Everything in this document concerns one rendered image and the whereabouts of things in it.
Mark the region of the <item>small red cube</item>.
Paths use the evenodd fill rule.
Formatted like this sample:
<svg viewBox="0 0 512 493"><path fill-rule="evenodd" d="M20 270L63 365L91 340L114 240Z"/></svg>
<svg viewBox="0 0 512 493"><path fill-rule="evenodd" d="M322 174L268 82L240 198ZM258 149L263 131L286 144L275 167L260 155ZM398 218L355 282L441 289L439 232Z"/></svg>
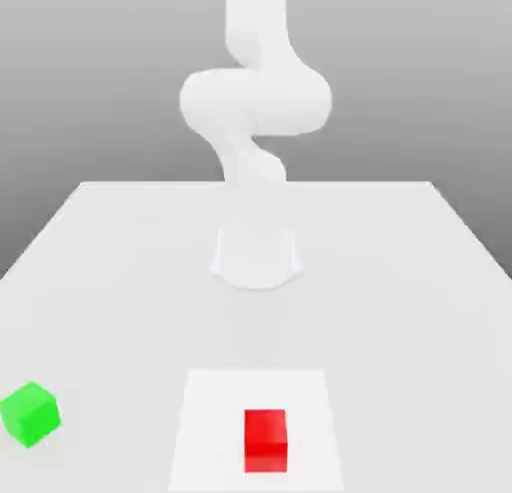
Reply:
<svg viewBox="0 0 512 493"><path fill-rule="evenodd" d="M288 431L284 409L244 411L244 471L286 473Z"/></svg>

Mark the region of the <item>small green cube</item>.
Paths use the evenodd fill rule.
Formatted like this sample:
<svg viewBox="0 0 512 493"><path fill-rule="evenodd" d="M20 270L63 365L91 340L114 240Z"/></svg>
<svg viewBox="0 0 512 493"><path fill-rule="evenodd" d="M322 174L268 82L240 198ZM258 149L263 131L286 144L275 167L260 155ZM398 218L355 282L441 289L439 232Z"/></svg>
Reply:
<svg viewBox="0 0 512 493"><path fill-rule="evenodd" d="M7 433L25 448L37 444L61 425L55 396L33 381L0 401L0 416Z"/></svg>

